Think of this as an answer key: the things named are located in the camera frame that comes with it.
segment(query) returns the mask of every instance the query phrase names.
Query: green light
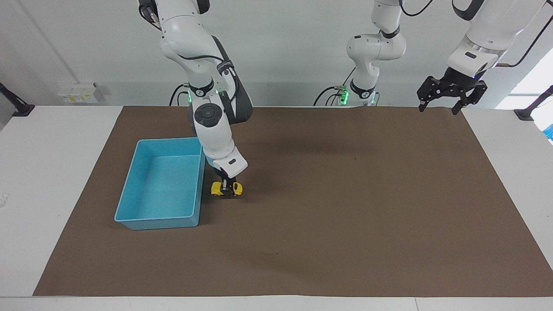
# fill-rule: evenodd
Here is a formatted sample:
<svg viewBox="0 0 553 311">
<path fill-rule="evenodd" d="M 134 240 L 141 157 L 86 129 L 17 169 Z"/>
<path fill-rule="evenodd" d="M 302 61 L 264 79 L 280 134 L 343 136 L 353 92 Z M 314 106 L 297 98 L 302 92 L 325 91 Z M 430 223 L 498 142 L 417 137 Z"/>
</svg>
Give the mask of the green light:
<svg viewBox="0 0 553 311">
<path fill-rule="evenodd" d="M 341 105 L 347 105 L 347 99 L 349 97 L 349 92 L 344 90 L 344 93 L 342 94 L 342 98 L 340 98 L 340 104 Z"/>
</svg>

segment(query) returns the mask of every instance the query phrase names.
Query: white robotic arm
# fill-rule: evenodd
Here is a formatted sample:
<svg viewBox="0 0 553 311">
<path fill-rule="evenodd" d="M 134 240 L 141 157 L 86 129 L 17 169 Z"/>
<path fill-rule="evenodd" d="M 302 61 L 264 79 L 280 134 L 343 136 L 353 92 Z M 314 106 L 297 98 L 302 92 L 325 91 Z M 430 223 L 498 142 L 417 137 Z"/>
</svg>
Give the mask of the white robotic arm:
<svg viewBox="0 0 553 311">
<path fill-rule="evenodd" d="M 460 97 L 453 114 L 477 104 L 487 89 L 480 78 L 498 64 L 545 3 L 546 0 L 472 0 L 465 11 L 453 4 L 455 13 L 470 21 L 471 27 L 447 60 L 443 78 L 429 76 L 419 88 L 419 110 L 423 112 L 430 101 L 443 96 Z"/>
<path fill-rule="evenodd" d="M 356 66 L 347 89 L 350 100 L 361 105 L 371 100 L 380 74 L 373 61 L 394 60 L 405 54 L 406 41 L 399 32 L 400 17 L 399 0 L 375 0 L 371 19 L 380 32 L 356 35 L 349 40 L 347 54 Z"/>
<path fill-rule="evenodd" d="M 249 119 L 252 104 L 221 43 L 201 24 L 199 15 L 208 9 L 208 0 L 139 0 L 141 15 L 163 32 L 164 55 L 188 76 L 189 117 L 208 162 L 221 177 L 234 179 L 248 164 L 230 125 Z"/>
</svg>

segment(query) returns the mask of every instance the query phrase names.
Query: yellow object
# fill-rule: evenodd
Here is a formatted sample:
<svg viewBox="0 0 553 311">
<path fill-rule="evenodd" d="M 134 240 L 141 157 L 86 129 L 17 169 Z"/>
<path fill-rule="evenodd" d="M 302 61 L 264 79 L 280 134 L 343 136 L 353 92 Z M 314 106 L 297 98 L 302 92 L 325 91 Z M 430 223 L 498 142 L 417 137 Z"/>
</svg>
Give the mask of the yellow object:
<svg viewBox="0 0 553 311">
<path fill-rule="evenodd" d="M 244 191 L 244 188 L 240 183 L 233 183 L 232 189 L 234 190 L 234 195 L 242 195 L 242 192 Z"/>
<path fill-rule="evenodd" d="M 214 182 L 211 184 L 211 195 L 213 196 L 221 196 L 223 193 L 221 192 L 221 182 Z"/>
</svg>

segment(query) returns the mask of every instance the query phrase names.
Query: black stand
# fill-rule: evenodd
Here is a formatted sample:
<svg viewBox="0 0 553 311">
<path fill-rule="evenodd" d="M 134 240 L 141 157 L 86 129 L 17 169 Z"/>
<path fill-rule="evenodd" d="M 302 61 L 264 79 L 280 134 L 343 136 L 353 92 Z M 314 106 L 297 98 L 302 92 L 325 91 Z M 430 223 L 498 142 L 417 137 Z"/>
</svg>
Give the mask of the black stand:
<svg viewBox="0 0 553 311">
<path fill-rule="evenodd" d="M 551 95 L 553 95 L 553 85 L 551 85 L 549 89 L 545 91 L 543 94 L 541 94 L 540 97 L 538 97 L 538 99 L 536 99 L 536 101 L 532 103 L 532 105 L 528 106 L 528 108 L 515 109 L 514 112 L 522 121 L 533 121 L 534 118 L 531 117 L 531 114 L 534 111 L 534 109 L 538 108 L 541 105 L 541 103 L 543 103 Z"/>
<path fill-rule="evenodd" d="M 16 111 L 12 114 L 14 117 L 27 117 L 34 109 L 34 105 L 29 105 L 16 94 L 8 90 L 0 83 L 0 93 L 2 93 L 15 107 Z"/>
</svg>

